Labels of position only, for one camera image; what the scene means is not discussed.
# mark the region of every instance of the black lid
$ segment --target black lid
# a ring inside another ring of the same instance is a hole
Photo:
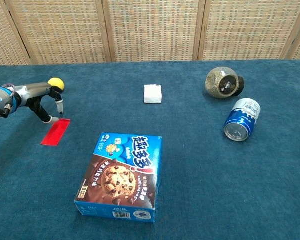
[[[233,96],[239,96],[245,87],[245,79],[242,76],[238,76],[239,78],[239,87],[238,90],[233,94]]]

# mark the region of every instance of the blue and white can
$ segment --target blue and white can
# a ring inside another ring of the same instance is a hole
[[[225,135],[237,142],[246,140],[254,131],[260,111],[259,103],[253,99],[243,98],[237,101],[225,121]]]

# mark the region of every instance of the yellow ball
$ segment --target yellow ball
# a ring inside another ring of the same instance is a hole
[[[61,93],[65,90],[64,82],[58,77],[51,78],[48,81],[48,84],[50,84],[52,87],[57,87],[59,90],[61,90]]]

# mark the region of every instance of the white box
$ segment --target white box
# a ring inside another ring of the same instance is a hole
[[[162,92],[161,85],[144,85],[144,97],[143,101],[145,104],[161,104],[162,103]]]

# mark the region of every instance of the red rectangular sponge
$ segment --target red rectangular sponge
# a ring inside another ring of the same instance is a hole
[[[55,122],[41,144],[47,146],[58,146],[70,124],[70,121],[70,119],[59,119],[59,121]]]

